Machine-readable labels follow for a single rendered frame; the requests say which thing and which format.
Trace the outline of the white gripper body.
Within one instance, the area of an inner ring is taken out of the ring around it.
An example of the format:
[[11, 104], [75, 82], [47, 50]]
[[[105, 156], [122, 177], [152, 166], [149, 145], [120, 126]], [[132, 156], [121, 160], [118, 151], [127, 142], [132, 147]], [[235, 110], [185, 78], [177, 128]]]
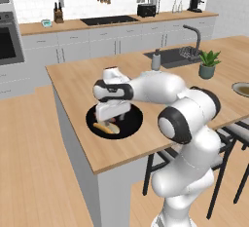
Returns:
[[131, 108], [129, 102], [120, 102], [118, 104], [100, 102], [95, 106], [96, 120], [107, 121], [111, 118], [125, 114]]

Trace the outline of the black round bowl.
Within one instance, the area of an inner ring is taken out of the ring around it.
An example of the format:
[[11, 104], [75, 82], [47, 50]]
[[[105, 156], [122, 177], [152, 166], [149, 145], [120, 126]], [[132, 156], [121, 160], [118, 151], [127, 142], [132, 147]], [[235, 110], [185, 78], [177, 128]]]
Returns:
[[119, 133], [106, 133], [98, 129], [93, 124], [97, 122], [95, 117], [95, 106], [93, 106], [86, 115], [86, 122], [88, 128], [96, 135], [106, 139], [123, 139], [135, 134], [143, 123], [143, 113], [135, 105], [131, 105], [128, 112], [124, 114], [124, 119], [121, 120], [119, 116], [111, 120], [111, 124], [117, 126]]

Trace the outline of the tan bun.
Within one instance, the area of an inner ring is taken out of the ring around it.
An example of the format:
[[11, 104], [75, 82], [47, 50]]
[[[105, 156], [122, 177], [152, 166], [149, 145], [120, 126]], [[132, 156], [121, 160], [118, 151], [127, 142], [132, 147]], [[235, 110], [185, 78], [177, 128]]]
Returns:
[[109, 123], [106, 125], [106, 127], [112, 132], [112, 133], [115, 133], [115, 134], [118, 134], [120, 132], [120, 128], [113, 124], [113, 123]]

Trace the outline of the orange brown sausage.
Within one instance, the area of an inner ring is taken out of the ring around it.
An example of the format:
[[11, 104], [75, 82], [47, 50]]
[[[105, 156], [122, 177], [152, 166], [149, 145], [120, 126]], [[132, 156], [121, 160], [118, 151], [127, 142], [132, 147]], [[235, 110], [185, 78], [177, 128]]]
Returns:
[[93, 123], [93, 126], [103, 132], [106, 132], [108, 134], [113, 134], [114, 132], [110, 130], [108, 127], [101, 125], [100, 123]]

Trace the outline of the grey round plate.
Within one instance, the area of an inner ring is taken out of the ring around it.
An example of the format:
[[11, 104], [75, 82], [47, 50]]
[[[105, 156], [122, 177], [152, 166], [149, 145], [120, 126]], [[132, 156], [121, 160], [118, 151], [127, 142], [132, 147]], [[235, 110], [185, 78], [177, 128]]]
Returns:
[[231, 87], [237, 94], [249, 97], [249, 83], [237, 82], [232, 84]]

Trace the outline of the grey soap dispenser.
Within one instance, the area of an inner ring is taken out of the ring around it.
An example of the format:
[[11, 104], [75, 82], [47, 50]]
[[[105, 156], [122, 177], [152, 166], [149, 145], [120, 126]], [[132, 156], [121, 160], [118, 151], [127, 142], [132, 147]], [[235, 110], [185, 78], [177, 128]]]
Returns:
[[159, 49], [156, 49], [155, 52], [153, 53], [151, 68], [154, 71], [160, 70], [160, 50]]

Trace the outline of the grey base cupboard run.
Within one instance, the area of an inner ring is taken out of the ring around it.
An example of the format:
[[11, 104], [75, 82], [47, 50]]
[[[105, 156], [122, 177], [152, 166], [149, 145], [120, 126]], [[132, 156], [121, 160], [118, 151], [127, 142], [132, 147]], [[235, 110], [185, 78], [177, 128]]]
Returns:
[[194, 42], [197, 35], [184, 24], [200, 31], [203, 40], [213, 33], [216, 17], [146, 22], [126, 26], [100, 27], [57, 33], [25, 35], [23, 47], [51, 48], [58, 62], [106, 57]]

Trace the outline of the black hob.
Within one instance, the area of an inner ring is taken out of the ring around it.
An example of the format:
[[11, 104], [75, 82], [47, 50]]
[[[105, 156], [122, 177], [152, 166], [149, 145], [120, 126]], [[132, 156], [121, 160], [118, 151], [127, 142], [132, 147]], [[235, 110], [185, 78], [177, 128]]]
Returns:
[[88, 26], [132, 22], [132, 21], [136, 21], [136, 19], [130, 16], [112, 16], [112, 17], [82, 19], [82, 22]]

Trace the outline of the grey cupboards under oven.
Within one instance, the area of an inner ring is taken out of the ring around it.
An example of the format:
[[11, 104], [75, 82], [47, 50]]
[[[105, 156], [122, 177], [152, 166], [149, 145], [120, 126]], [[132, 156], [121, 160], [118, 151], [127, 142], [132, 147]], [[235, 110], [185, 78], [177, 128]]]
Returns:
[[51, 84], [43, 64], [16, 63], [0, 66], [0, 99], [32, 94]]

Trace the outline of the green plant in grey pot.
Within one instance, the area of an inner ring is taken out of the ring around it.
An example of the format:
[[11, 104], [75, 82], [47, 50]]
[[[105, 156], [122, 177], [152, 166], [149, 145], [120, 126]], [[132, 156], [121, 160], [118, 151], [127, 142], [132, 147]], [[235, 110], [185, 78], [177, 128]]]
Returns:
[[214, 53], [213, 51], [202, 52], [199, 57], [201, 64], [199, 67], [198, 75], [205, 80], [211, 79], [214, 75], [215, 67], [220, 61], [218, 60], [219, 52]]

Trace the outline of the black toaster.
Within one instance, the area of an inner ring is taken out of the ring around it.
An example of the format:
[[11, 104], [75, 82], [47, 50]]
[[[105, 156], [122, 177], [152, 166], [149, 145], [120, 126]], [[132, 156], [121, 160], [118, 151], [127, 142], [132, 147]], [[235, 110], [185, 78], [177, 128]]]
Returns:
[[156, 15], [156, 6], [153, 4], [139, 4], [137, 6], [137, 15], [141, 18], [154, 17]]

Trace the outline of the black stool with grey seat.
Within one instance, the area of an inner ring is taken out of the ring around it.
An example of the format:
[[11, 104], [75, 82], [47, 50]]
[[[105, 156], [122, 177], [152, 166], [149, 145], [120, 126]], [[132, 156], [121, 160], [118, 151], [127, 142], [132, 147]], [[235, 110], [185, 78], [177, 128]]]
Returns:
[[[232, 136], [223, 135], [220, 130], [217, 130], [217, 134], [221, 138], [221, 148], [220, 148], [218, 157], [215, 159], [213, 165], [211, 166], [211, 169], [212, 170], [220, 170], [220, 171], [219, 171], [218, 178], [217, 178], [217, 181], [215, 184], [215, 188], [214, 188], [212, 199], [211, 199], [211, 202], [209, 205], [209, 209], [208, 209], [208, 212], [206, 215], [207, 219], [210, 219], [212, 216], [213, 208], [214, 208], [216, 200], [217, 200], [217, 196], [218, 196], [220, 186], [221, 186], [221, 183], [222, 183], [222, 180], [224, 177], [224, 173], [226, 170], [228, 159], [229, 159], [230, 153], [234, 147], [234, 138]], [[143, 184], [143, 190], [142, 190], [142, 194], [144, 196], [146, 196], [147, 192], [148, 192], [151, 173], [153, 171], [162, 169], [166, 165], [168, 165], [171, 161], [173, 161], [178, 156], [180, 150], [181, 150], [180, 145], [175, 144], [172, 147], [168, 147], [166, 149], [159, 151], [158, 155], [162, 159], [162, 162], [157, 164], [157, 165], [153, 165], [153, 161], [154, 161], [153, 154], [151, 154], [148, 157], [145, 178], [144, 178], [144, 184]]]
[[[233, 137], [234, 140], [239, 140], [242, 143], [242, 147], [241, 147], [242, 151], [249, 148], [249, 118], [240, 120], [229, 126], [223, 127], [223, 130], [229, 133]], [[239, 197], [242, 193], [242, 190], [244, 188], [244, 185], [247, 181], [248, 176], [249, 176], [249, 164], [247, 165], [245, 173], [243, 174], [240, 185], [235, 194], [235, 197], [233, 200], [235, 204], [239, 200]]]

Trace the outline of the wooden knife block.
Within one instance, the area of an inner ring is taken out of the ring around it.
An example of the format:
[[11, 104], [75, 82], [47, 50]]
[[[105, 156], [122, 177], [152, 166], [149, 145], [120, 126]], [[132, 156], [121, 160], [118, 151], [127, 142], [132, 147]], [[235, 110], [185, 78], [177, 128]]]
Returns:
[[56, 23], [64, 23], [61, 3], [54, 3], [53, 20]]

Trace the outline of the black coffee machine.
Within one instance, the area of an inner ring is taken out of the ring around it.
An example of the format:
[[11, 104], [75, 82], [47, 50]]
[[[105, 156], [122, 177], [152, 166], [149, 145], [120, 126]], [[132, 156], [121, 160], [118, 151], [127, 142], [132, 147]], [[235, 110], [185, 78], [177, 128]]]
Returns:
[[203, 3], [203, 0], [190, 0], [190, 6], [188, 10], [190, 12], [201, 13], [201, 9], [198, 7], [200, 3]]

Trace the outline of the steel wall oven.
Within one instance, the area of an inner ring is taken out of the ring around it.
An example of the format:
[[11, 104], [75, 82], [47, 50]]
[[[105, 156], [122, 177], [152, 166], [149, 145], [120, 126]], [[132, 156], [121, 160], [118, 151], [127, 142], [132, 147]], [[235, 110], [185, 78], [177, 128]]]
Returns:
[[24, 62], [12, 12], [0, 12], [0, 65]]

